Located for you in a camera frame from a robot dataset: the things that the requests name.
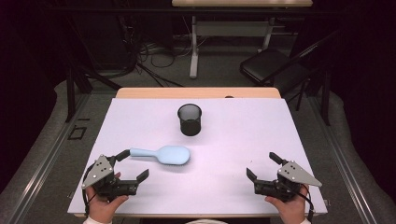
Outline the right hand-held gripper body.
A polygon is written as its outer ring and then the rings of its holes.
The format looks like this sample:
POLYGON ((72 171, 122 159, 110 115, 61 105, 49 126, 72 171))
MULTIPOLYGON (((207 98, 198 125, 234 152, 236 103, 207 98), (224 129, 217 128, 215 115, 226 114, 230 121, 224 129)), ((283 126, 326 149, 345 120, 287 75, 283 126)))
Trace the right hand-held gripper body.
POLYGON ((254 192, 270 196, 282 202, 291 201, 299 192, 302 185, 321 187, 322 183, 308 173, 295 161, 284 163, 276 173, 277 179, 260 180, 253 176, 254 192))

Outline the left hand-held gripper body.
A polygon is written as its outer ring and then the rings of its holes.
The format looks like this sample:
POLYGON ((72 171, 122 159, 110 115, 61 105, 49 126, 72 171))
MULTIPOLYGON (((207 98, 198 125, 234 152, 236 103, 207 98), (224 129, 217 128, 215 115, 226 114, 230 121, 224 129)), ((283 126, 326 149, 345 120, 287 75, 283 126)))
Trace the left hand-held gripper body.
POLYGON ((87 187, 93 187, 96 194, 113 201, 121 195, 136 195, 139 183, 136 180, 120 180, 115 175, 115 164, 110 164, 108 156, 99 158, 87 169, 83 176, 81 189, 86 193, 87 187))

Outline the light blue hairbrush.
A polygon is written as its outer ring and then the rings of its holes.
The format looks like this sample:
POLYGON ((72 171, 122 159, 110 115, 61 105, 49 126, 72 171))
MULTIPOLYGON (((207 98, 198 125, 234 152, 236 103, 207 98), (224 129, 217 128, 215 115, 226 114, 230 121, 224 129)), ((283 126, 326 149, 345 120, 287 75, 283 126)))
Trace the light blue hairbrush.
POLYGON ((131 148, 129 152, 131 157, 152 157, 166 165, 183 165, 191 157, 190 151, 181 146, 164 146, 157 150, 131 148))

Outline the black mesh cup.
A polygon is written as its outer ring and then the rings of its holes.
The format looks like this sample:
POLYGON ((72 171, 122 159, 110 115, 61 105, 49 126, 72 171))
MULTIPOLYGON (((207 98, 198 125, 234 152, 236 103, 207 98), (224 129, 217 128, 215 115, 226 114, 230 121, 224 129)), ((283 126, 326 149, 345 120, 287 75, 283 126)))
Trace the black mesh cup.
POLYGON ((185 104, 177 111, 180 130, 186 136, 195 136, 201 131, 202 110, 198 105, 185 104))

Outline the person's right hand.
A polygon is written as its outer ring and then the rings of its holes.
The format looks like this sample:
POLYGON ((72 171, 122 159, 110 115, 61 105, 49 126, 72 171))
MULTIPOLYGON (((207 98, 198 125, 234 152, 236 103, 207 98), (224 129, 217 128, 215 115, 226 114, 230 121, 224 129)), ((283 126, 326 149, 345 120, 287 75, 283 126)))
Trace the person's right hand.
POLYGON ((284 224, 300 224, 306 218, 305 199, 299 195, 286 203, 271 196, 266 196, 264 200, 277 209, 284 224))

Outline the person's left hand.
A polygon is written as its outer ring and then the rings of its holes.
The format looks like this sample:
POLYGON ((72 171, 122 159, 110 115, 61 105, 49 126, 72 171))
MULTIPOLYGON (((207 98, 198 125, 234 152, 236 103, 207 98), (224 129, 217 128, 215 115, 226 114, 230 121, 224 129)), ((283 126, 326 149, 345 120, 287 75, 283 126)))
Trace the person's left hand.
POLYGON ((121 195, 109 202, 106 197, 98 196, 93 187, 86 188, 86 196, 89 206, 88 217, 98 221, 112 220, 117 209, 129 199, 128 195, 121 195))

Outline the white table sheet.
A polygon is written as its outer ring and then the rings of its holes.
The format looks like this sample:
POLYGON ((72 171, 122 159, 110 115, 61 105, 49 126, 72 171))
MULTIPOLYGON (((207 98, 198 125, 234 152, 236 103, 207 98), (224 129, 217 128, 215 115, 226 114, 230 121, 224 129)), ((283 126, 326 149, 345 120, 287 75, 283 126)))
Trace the white table sheet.
POLYGON ((129 157, 116 164, 124 179, 148 178, 117 211, 131 217, 269 217, 275 208, 254 192, 246 171, 276 179, 275 152, 311 168, 286 102, 270 98, 197 99, 202 130, 186 136, 177 111, 183 99, 115 99, 88 158, 113 156, 131 147, 157 150, 184 146, 184 165, 129 157))

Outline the person's torso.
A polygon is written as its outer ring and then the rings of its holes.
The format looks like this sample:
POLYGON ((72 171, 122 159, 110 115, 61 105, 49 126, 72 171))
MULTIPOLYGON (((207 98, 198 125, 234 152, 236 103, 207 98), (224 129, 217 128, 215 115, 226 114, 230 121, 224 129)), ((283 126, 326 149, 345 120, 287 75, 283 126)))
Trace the person's torso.
POLYGON ((197 220, 189 221, 185 224, 228 224, 228 223, 215 219, 197 219, 197 220))

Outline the black metal stand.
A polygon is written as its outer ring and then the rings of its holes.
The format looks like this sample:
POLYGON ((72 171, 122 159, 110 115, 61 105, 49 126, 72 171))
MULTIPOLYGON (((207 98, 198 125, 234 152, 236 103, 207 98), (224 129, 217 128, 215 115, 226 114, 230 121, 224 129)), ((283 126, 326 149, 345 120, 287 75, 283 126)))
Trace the black metal stand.
POLYGON ((62 27, 64 16, 62 12, 52 7, 42 6, 49 24, 49 31, 54 35, 56 46, 60 57, 64 61, 66 67, 66 89, 67 89, 67 107, 68 114, 66 121, 69 122, 77 113, 75 88, 78 88, 83 94, 92 92, 92 84, 89 77, 107 85, 111 89, 117 91, 120 85, 99 75, 96 71, 81 63, 77 54, 72 50, 70 38, 62 27))
POLYGON ((320 116, 327 126, 330 126, 329 121, 329 102, 331 91, 332 74, 329 69, 318 71, 308 84, 306 94, 308 97, 314 97, 321 91, 320 102, 320 116))

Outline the black folding chair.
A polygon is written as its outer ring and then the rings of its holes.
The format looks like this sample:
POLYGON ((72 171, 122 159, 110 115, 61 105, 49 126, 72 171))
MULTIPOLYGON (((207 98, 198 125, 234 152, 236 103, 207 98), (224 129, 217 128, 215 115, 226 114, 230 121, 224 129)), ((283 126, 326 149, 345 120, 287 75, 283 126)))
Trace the black folding chair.
POLYGON ((315 57, 324 49, 331 49, 340 35, 336 30, 311 44, 294 56, 286 56, 277 49, 265 49, 242 61, 239 71, 258 87, 276 88, 281 96, 300 88, 288 102, 298 98, 296 109, 300 109, 307 83, 317 75, 329 61, 330 55, 315 57))

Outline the white-framed desk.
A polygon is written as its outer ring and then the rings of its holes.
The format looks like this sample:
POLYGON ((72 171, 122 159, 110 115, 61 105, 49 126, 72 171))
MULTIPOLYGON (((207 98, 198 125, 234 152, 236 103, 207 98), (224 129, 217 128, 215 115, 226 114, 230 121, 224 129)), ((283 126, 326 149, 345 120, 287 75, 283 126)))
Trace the white-framed desk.
MULTIPOLYGON (((297 9, 311 7, 312 0, 172 0, 173 7, 204 9, 297 9)), ((274 17, 261 21, 200 21, 191 17, 191 69, 190 78, 198 75, 197 37, 203 36, 261 36, 262 49, 266 49, 274 27, 274 17)))

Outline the metal floor rail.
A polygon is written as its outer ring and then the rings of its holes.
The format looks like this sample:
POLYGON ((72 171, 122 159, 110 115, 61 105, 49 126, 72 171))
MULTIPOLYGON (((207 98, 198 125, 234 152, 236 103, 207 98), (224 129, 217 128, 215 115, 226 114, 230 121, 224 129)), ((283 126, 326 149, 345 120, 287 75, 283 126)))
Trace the metal floor rail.
POLYGON ((341 146, 334 135, 331 126, 328 126, 321 116, 321 106, 315 97, 307 98, 311 108, 314 111, 315 117, 318 120, 320 129, 323 131, 328 144, 330 145, 333 159, 337 165, 337 168, 343 178, 346 185, 346 189, 355 208, 361 218, 363 224, 378 224, 377 220, 370 208, 365 196, 363 195, 362 189, 357 182, 357 179, 352 173, 350 166, 347 163, 347 158, 345 157, 341 146))
POLYGON ((74 196, 80 196, 78 183, 94 140, 94 118, 87 108, 91 96, 79 97, 75 116, 61 128, 38 168, 24 188, 17 206, 5 224, 80 224, 84 217, 68 212, 74 196))

